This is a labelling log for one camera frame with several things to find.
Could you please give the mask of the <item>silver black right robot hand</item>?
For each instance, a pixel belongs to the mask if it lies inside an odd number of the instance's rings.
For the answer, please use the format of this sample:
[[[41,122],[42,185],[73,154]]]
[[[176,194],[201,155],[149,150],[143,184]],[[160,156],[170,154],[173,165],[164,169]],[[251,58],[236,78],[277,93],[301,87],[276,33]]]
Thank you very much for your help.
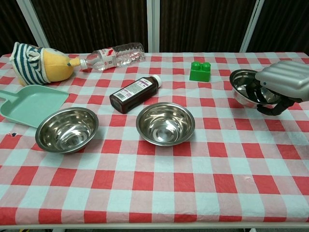
[[[262,87],[280,96],[274,108],[257,106],[257,110],[268,116],[280,115],[295,102],[309,102],[309,64],[283,60],[263,68],[254,76],[253,89]]]

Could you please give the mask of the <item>stainless steel bowl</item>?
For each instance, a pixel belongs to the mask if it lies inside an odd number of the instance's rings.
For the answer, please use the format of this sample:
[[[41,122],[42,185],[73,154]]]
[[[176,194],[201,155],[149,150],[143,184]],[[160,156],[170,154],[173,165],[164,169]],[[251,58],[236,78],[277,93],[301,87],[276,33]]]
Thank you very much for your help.
[[[71,107],[48,116],[38,126],[37,145],[51,153],[70,154],[83,149],[98,131],[98,116],[90,109]]]
[[[229,81],[236,101],[247,108],[256,108],[259,104],[277,104],[281,97],[262,87],[255,79],[256,73],[257,71],[247,69],[239,69],[231,73]]]
[[[195,119],[184,107],[159,102],[145,107],[136,118],[140,136],[158,146],[173,146],[187,141],[194,133]]]

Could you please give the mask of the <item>green toy building block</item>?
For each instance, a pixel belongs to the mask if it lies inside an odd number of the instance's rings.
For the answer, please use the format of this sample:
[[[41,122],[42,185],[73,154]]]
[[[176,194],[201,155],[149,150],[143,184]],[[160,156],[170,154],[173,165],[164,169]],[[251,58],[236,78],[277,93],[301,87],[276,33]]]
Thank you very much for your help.
[[[209,82],[211,77],[211,64],[194,61],[191,63],[190,81]]]

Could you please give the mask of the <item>red white checkered tablecloth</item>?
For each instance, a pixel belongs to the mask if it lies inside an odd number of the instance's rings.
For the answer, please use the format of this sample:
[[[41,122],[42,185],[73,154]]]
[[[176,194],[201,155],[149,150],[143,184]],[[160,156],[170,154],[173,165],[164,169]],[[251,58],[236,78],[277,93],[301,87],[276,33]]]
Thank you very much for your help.
[[[95,112],[99,128],[81,151],[53,154],[35,129],[0,116],[0,227],[14,224],[143,222],[309,223],[309,102],[276,117],[245,108],[229,75],[303,53],[153,53],[103,72],[75,70],[53,84],[63,104]],[[211,64],[209,82],[190,81],[191,63]],[[158,75],[158,92],[126,114],[109,96]],[[157,102],[188,109],[196,128],[171,147],[142,139],[138,113]]]

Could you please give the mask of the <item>brown medicine bottle white cap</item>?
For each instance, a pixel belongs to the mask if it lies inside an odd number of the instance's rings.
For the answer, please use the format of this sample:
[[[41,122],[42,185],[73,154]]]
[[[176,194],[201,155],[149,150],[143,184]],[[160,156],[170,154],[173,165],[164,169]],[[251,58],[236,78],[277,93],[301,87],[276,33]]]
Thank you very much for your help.
[[[142,77],[109,96],[111,105],[122,114],[142,104],[158,92],[162,80],[158,75]]]

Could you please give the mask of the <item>clear plastic water bottle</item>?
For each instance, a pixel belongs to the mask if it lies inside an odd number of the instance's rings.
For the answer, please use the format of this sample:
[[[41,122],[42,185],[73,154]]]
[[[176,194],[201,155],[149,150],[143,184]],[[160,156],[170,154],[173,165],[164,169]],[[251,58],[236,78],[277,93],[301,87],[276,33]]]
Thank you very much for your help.
[[[104,71],[109,68],[122,67],[145,59],[141,43],[127,43],[110,48],[93,51],[86,58],[80,59],[83,70],[92,68]]]

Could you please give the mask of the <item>yellow plush toy striped hat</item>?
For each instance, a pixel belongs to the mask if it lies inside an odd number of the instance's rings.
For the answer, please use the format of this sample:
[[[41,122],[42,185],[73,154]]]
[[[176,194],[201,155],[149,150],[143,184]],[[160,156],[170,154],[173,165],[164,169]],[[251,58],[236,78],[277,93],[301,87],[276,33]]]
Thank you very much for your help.
[[[52,48],[19,42],[14,43],[10,62],[22,86],[46,85],[67,80],[74,67],[81,65],[80,58],[69,58]]]

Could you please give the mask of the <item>mint green plastic dustpan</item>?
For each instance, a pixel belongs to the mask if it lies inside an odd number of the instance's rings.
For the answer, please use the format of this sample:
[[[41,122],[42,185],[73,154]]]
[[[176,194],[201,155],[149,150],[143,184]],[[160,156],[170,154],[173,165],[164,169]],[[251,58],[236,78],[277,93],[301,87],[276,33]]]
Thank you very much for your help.
[[[42,85],[29,85],[12,93],[0,90],[0,115],[11,122],[37,128],[60,109],[69,93]]]

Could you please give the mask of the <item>white partition frame post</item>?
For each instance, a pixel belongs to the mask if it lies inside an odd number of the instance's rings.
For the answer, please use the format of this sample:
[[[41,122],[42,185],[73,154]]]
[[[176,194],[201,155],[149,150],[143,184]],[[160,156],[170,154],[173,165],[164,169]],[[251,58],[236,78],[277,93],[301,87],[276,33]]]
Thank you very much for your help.
[[[146,0],[148,52],[160,51],[160,0]]]
[[[39,21],[37,13],[31,0],[16,0],[17,4],[30,28],[30,31],[39,47],[50,47],[43,27]]]
[[[265,0],[256,0],[239,52],[246,53]]]

